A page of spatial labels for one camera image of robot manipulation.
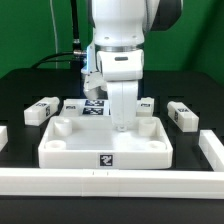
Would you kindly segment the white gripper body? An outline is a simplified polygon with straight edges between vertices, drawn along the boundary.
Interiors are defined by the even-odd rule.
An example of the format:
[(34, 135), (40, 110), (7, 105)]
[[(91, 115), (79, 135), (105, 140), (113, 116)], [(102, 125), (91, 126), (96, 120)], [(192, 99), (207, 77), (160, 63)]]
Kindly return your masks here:
[(138, 82), (144, 52), (97, 52), (97, 67), (106, 81), (112, 124), (130, 127), (136, 117)]

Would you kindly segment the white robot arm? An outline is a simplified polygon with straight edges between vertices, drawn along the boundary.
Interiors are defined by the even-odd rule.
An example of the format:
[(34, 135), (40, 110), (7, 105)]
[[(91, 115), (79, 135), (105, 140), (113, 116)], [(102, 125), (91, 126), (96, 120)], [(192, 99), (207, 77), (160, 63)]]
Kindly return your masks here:
[(183, 0), (87, 0), (93, 40), (82, 69), (90, 100), (107, 93), (113, 126), (124, 131), (136, 117), (143, 77), (145, 35), (166, 31), (180, 18)]

